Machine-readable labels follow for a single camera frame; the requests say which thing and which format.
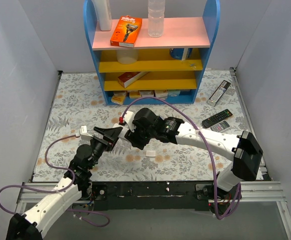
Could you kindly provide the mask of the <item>white battery cover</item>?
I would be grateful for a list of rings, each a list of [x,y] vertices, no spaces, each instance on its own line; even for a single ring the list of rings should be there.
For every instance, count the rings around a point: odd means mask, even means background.
[[[156,151],[155,150],[147,150],[145,155],[147,157],[154,158],[156,156]]]

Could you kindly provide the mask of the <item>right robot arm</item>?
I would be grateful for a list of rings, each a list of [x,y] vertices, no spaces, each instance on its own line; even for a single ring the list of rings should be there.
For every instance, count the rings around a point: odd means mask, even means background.
[[[125,139],[135,148],[142,150],[151,139],[162,143],[187,145],[209,150],[232,163],[221,171],[212,185],[212,194],[223,199],[241,181],[257,179],[263,150],[255,136],[249,131],[241,134],[226,134],[208,129],[195,129],[180,118],[156,115],[148,108],[137,113],[125,112],[119,123],[127,128]]]

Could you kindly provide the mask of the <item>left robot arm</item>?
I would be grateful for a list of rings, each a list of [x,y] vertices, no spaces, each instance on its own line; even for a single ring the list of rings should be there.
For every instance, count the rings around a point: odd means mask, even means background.
[[[99,128],[94,130],[102,135],[90,137],[89,144],[80,145],[65,174],[53,190],[46,190],[45,197],[25,213],[15,213],[10,219],[6,239],[41,240],[55,221],[78,200],[93,204],[96,191],[90,178],[91,170],[98,164],[104,152],[110,152],[119,138],[124,137],[126,128]]]

